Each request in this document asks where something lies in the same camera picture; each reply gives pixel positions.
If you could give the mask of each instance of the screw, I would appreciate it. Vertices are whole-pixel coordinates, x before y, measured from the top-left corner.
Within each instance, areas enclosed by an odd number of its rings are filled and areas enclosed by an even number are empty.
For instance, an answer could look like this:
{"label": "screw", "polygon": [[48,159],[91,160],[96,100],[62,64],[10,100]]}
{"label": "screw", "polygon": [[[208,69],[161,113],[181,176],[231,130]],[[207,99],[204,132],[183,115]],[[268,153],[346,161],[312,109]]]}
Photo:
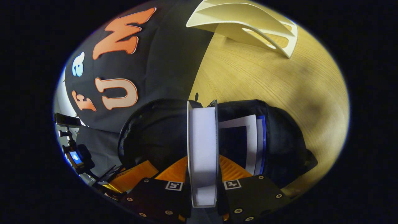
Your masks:
{"label": "screw", "polygon": [[235,214],[239,214],[239,213],[241,213],[241,212],[243,212],[243,210],[242,210],[241,208],[237,208],[237,209],[235,209],[235,211],[234,211]]}

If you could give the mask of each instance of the wooden table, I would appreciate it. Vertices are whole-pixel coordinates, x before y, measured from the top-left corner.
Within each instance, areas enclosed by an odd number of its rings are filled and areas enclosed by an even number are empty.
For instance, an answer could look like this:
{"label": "wooden table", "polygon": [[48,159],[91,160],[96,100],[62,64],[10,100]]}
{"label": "wooden table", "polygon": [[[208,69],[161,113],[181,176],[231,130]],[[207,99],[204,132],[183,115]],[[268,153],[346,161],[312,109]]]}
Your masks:
{"label": "wooden table", "polygon": [[298,33],[291,59],[215,33],[189,96],[194,100],[198,93],[203,106],[214,99],[259,99],[294,118],[318,165],[282,189],[288,196],[303,194],[331,169],[345,142],[350,111],[332,56],[300,26]]}

